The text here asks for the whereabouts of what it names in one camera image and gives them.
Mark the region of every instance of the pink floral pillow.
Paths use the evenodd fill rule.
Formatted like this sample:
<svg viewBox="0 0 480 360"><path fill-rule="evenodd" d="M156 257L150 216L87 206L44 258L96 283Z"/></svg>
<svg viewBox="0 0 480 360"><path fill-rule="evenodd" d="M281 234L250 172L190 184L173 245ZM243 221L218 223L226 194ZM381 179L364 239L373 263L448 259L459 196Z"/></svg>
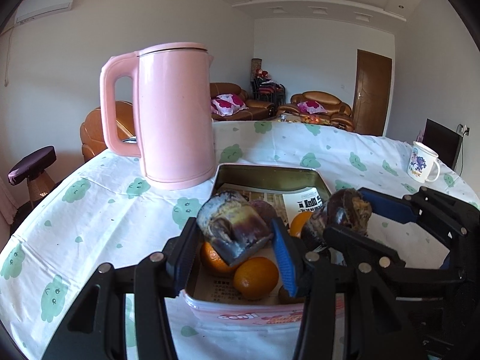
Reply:
<svg viewBox="0 0 480 360"><path fill-rule="evenodd" d="M213 105L213 99L210 100L210 112L215 115L220 115L220 112L218 111L217 107Z"/></svg>
<svg viewBox="0 0 480 360"><path fill-rule="evenodd" d="M236 94L220 94L212 99L212 108L216 108L218 115L231 116L242 109L248 107L243 102L242 98Z"/></svg>
<svg viewBox="0 0 480 360"><path fill-rule="evenodd" d="M327 114L327 110L315 100L307 100L297 104L300 112L307 114Z"/></svg>

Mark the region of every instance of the mug handle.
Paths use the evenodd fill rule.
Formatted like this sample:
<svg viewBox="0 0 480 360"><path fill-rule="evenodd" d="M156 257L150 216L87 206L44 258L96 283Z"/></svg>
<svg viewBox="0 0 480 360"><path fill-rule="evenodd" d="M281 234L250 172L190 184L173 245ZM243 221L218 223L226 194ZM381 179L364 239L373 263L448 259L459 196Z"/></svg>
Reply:
<svg viewBox="0 0 480 360"><path fill-rule="evenodd" d="M426 179L425 181L434 182L437 181L438 177L440 176L440 164L438 163L438 159L434 159L433 163L437 166L437 175L433 179Z"/></svg>

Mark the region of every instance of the pink electric kettle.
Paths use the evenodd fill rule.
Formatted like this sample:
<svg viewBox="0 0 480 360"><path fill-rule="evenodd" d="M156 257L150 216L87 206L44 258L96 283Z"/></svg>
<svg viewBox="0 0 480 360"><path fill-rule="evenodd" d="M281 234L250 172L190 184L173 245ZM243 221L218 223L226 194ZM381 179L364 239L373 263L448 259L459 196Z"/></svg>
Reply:
<svg viewBox="0 0 480 360"><path fill-rule="evenodd" d="M215 172L209 67L199 43L167 43L112 57L100 74L105 143L117 155L139 157L142 174L167 190L189 188ZM115 81L133 80L137 143L120 141Z"/></svg>

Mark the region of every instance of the white wall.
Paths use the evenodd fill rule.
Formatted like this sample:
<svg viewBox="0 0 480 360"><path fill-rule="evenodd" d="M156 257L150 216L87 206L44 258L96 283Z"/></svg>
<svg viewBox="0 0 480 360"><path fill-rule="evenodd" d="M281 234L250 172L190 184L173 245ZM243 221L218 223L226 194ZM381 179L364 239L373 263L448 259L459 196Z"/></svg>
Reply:
<svg viewBox="0 0 480 360"><path fill-rule="evenodd" d="M422 0L395 44L387 136L412 143L427 118L453 131L466 124L462 178L480 194L480 52L473 39L447 0Z"/></svg>
<svg viewBox="0 0 480 360"><path fill-rule="evenodd" d="M295 93L324 91L353 105L357 50L392 58L392 34L357 24L325 19L278 17L255 20L254 57Z"/></svg>
<svg viewBox="0 0 480 360"><path fill-rule="evenodd" d="M211 81L248 89L254 21L221 0L75 0L73 9L14 29L8 87L0 85L0 175L32 151L54 145L48 172L60 180L83 163L80 124L99 106L98 77L111 56L191 41L215 61ZM0 77L8 34L0 38ZM129 85L117 98L129 99ZM26 185L11 187L20 203Z"/></svg>

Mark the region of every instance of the ceiling light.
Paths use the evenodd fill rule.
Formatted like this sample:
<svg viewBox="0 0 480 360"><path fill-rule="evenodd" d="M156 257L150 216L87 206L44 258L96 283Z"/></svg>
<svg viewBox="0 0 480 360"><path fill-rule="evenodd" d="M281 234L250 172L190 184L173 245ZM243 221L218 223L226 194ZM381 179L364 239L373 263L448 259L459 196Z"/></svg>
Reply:
<svg viewBox="0 0 480 360"><path fill-rule="evenodd" d="M327 8L324 7L308 7L315 15L328 15Z"/></svg>
<svg viewBox="0 0 480 360"><path fill-rule="evenodd" d="M283 7L270 7L270 9L272 10L272 13L287 13Z"/></svg>
<svg viewBox="0 0 480 360"><path fill-rule="evenodd" d="M365 13L360 13L360 12L354 12L354 13L355 13L356 20L366 21L367 23L370 23L370 19L373 17L372 15L367 15Z"/></svg>

